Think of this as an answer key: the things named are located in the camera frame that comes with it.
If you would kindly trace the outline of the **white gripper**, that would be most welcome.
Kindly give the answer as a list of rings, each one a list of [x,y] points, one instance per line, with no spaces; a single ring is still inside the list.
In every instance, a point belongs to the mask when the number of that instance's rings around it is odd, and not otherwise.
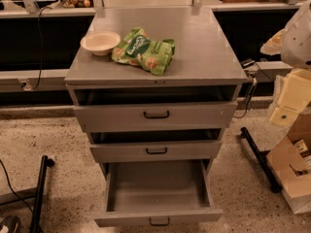
[[[278,106],[269,109],[269,121],[279,127],[291,127],[311,102],[311,71],[295,69],[285,78]]]

